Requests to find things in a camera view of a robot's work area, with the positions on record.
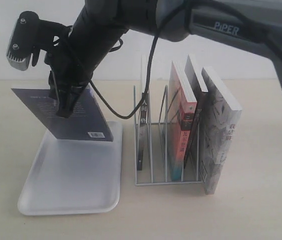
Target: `dark blue book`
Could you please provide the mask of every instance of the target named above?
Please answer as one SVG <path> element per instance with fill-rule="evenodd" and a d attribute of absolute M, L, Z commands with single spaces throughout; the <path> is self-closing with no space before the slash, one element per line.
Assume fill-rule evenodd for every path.
<path fill-rule="evenodd" d="M 56 115 L 58 102 L 48 97 L 48 88 L 15 87 L 12 91 L 57 139 L 113 141 L 111 129 L 89 86 L 80 97 L 70 118 Z"/>

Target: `red book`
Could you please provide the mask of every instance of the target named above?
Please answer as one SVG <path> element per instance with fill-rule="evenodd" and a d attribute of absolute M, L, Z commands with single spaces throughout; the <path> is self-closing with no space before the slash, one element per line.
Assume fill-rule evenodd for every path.
<path fill-rule="evenodd" d="M 182 175 L 184 156 L 191 132 L 197 100 L 180 64 L 173 61 L 168 86 L 167 144 L 171 180 Z"/>

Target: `white wall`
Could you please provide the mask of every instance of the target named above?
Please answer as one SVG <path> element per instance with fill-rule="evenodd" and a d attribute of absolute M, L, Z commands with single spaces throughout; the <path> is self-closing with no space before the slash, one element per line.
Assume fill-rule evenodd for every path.
<path fill-rule="evenodd" d="M 43 63 L 26 72 L 11 68 L 5 58 L 8 40 L 15 20 L 22 11 L 38 13 L 43 20 L 74 23 L 84 0 L 0 0 L 0 79 L 47 78 L 49 68 Z M 95 79 L 135 80 L 139 78 L 140 56 L 150 51 L 152 37 L 130 31 L 123 38 L 124 47 L 110 53 L 95 72 Z M 169 77 L 171 59 L 185 62 L 188 53 L 195 53 L 203 65 L 212 65 L 224 79 L 276 78 L 272 63 L 262 57 L 200 38 L 188 37 L 180 43 L 160 40 L 154 56 L 152 77 Z"/>

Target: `book holder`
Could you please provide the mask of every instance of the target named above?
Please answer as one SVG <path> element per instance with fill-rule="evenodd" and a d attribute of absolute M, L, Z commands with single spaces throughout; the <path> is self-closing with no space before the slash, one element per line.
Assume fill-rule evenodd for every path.
<path fill-rule="evenodd" d="M 26 216 L 46 216 L 114 209 L 120 196 L 123 126 L 117 121 L 108 124 L 113 142 L 57 139 L 47 130 L 18 210 Z"/>
<path fill-rule="evenodd" d="M 182 176 L 179 181 L 171 181 L 169 171 L 169 159 L 167 145 L 167 113 L 168 113 L 168 86 L 165 86 L 162 105 L 158 122 L 152 122 L 151 119 L 151 100 L 148 93 L 148 115 L 147 115 L 147 144 L 144 148 L 143 169 L 137 170 L 137 153 L 139 145 L 139 124 L 134 115 L 134 133 L 135 133 L 135 185 L 136 186 L 152 186 L 152 185 L 179 185 L 179 184 L 201 184 L 201 176 L 199 174 L 199 163 L 197 157 L 189 157 L 188 166 L 182 170 Z M 134 107 L 136 106 L 136 86 L 134 86 Z M 197 146 L 199 144 L 199 134 L 197 134 Z"/>

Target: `book spine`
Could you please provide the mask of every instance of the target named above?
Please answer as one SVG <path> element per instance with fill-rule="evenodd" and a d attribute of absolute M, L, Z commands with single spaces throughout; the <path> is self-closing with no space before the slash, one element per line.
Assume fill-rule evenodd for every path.
<path fill-rule="evenodd" d="M 137 170 L 141 171 L 143 168 L 143 152 L 146 137 L 146 123 L 147 123 L 147 110 L 148 110 L 148 96 L 141 105 L 140 109 L 140 126 L 139 126 L 139 144 L 138 144 L 138 158 L 137 158 Z"/>
<path fill-rule="evenodd" d="M 192 122 L 194 120 L 194 113 L 184 113 L 181 109 L 178 115 L 178 123 L 180 125 L 180 138 L 178 148 L 176 150 L 176 159 L 173 166 L 172 180 L 178 181 L 182 176 L 183 162 L 186 151 L 186 146 L 189 140 Z"/>
<path fill-rule="evenodd" d="M 202 111 L 204 109 L 206 97 L 207 97 L 207 93 L 201 92 L 200 97 L 198 98 L 199 100 L 197 102 L 197 107 L 195 109 L 195 115 L 194 115 L 194 119 L 193 119 L 193 123 L 191 127 L 191 132 L 190 132 L 188 144 L 187 144 L 185 155 L 184 155 L 184 168 L 187 165 L 187 162 L 188 162 L 188 159 L 189 159 L 192 147 L 193 147 L 193 143 L 195 142 L 195 137 L 197 136 L 197 128 L 198 128 L 198 125 L 201 119 Z"/>

